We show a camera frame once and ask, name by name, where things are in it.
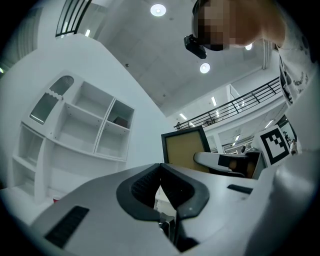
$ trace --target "black railing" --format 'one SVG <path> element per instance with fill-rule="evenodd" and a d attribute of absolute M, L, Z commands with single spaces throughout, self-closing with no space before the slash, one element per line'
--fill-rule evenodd
<path fill-rule="evenodd" d="M 188 129 L 196 126 L 207 127 L 242 113 L 281 92 L 279 77 L 260 86 L 259 88 L 242 95 L 232 101 L 216 107 L 206 113 L 198 115 L 188 121 L 174 126 L 175 129 Z"/>
<path fill-rule="evenodd" d="M 66 0 L 56 28 L 55 36 L 76 34 L 92 0 Z"/>

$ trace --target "black camera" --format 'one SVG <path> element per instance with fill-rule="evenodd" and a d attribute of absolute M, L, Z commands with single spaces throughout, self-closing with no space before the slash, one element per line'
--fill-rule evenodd
<path fill-rule="evenodd" d="M 205 59 L 207 57 L 205 48 L 198 43 L 197 38 L 193 34 L 187 35 L 184 38 L 184 46 L 188 51 L 192 52 L 200 59 Z"/>

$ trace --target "ceiling light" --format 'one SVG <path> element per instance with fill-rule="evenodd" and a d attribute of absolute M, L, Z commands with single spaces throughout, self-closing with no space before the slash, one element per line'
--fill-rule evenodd
<path fill-rule="evenodd" d="M 271 121 L 266 125 L 266 127 L 264 127 L 264 129 L 266 129 L 272 122 L 273 122 L 273 120 L 271 120 Z"/>
<path fill-rule="evenodd" d="M 216 106 L 216 105 L 217 105 L 217 103 L 216 103 L 216 99 L 215 99 L 215 97 L 212 97 L 212 98 L 211 98 L 211 100 L 212 100 L 212 102 L 213 102 L 213 105 L 215 105 L 215 106 Z"/>
<path fill-rule="evenodd" d="M 184 116 L 184 114 L 180 114 L 180 116 L 181 116 L 184 120 L 187 120 L 187 118 Z"/>
<path fill-rule="evenodd" d="M 90 34 L 91 30 L 90 29 L 87 29 L 87 31 L 85 32 L 85 36 L 88 37 L 89 34 Z"/>
<path fill-rule="evenodd" d="M 166 14 L 167 9 L 162 4 L 155 4 L 151 7 L 150 12 L 153 16 L 160 17 Z"/>
<path fill-rule="evenodd" d="M 250 43 L 249 45 L 247 45 L 245 48 L 246 48 L 248 51 L 251 50 L 251 48 L 252 48 L 252 43 Z"/>
<path fill-rule="evenodd" d="M 201 65 L 201 67 L 200 67 L 200 72 L 202 73 L 202 74 L 206 74 L 206 73 L 208 73 L 210 71 L 210 65 L 209 65 L 209 63 L 203 63 L 202 65 Z"/>

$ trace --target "chair backrest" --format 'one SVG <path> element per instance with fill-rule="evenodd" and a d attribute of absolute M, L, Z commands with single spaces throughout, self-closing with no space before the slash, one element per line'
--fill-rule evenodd
<path fill-rule="evenodd" d="M 210 168 L 194 161 L 198 152 L 211 152 L 201 126 L 162 134 L 164 163 L 210 173 Z"/>

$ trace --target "white cabinet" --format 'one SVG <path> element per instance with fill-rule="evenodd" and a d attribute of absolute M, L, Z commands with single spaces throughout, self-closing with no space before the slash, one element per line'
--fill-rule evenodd
<path fill-rule="evenodd" d="M 66 103 L 57 120 L 54 139 L 71 148 L 93 153 L 103 119 Z"/>
<path fill-rule="evenodd" d="M 87 82 L 83 82 L 72 103 L 80 109 L 103 119 L 113 100 L 114 97 L 108 93 Z"/>
<path fill-rule="evenodd" d="M 67 70 L 22 118 L 10 187 L 40 204 L 124 170 L 134 109 Z"/>

